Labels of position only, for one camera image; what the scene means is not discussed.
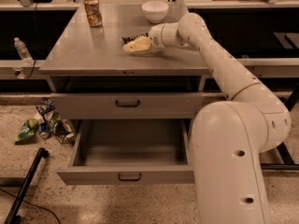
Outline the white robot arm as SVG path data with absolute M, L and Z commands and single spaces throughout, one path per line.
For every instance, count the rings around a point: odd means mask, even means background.
M 203 107 L 192 126 L 192 157 L 200 224 L 272 224 L 259 155 L 279 146 L 292 122 L 288 108 L 187 13 L 142 35 L 124 50 L 193 48 L 224 94 Z

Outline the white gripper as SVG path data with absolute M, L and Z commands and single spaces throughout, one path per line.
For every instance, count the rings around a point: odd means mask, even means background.
M 138 39 L 123 45 L 123 50 L 128 53 L 148 50 L 150 44 L 157 49 L 173 47 L 175 33 L 170 23 L 161 23 L 149 29 L 149 37 L 141 36 Z

